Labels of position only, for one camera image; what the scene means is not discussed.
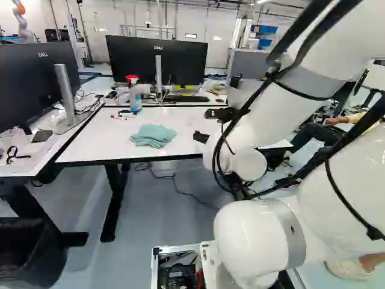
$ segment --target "microfiber cloth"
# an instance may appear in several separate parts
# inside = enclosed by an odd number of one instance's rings
[[[137,134],[130,136],[130,140],[137,146],[150,145],[153,148],[163,148],[176,135],[173,129],[162,125],[142,125]]]

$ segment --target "pen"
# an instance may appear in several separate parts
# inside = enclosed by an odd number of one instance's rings
[[[111,116],[112,119],[118,119],[118,120],[127,120],[126,117],[123,116]]]

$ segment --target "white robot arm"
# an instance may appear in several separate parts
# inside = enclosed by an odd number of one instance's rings
[[[382,0],[315,0],[304,14],[322,2],[324,11],[288,47],[277,79],[269,83],[270,78],[262,94],[250,100],[251,111],[230,124],[227,135],[225,130],[224,136],[210,136],[203,153],[208,169],[259,179],[266,161],[254,148],[288,135],[372,58],[385,57]],[[272,115],[274,123],[266,121]],[[318,166],[300,184],[298,197],[240,201],[220,210],[215,242],[236,283],[243,289],[268,288],[283,269],[385,252],[384,152],[385,125],[380,125]],[[369,238],[371,228],[380,237]]]

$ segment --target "silver monitor stand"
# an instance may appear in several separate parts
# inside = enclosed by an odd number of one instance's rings
[[[55,134],[64,134],[66,131],[74,128],[83,122],[92,111],[82,114],[76,114],[75,103],[73,101],[73,94],[70,85],[70,80],[67,73],[67,67],[65,64],[55,64],[55,73],[60,86],[61,97],[63,100],[63,106],[66,109],[67,117],[64,120],[60,120],[56,123],[54,130]]]

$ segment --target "jeans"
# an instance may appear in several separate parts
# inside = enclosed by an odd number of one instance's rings
[[[301,168],[295,173],[295,178],[298,179],[304,179],[313,169],[316,168],[315,160],[317,158],[324,157],[327,152],[331,149],[332,146],[324,146],[323,148],[320,148],[314,156]]]
[[[294,153],[308,143],[313,137],[319,141],[323,141],[326,146],[333,146],[340,140],[342,134],[332,130],[327,126],[318,123],[309,122],[305,124],[298,134],[292,139],[292,148],[288,151]]]

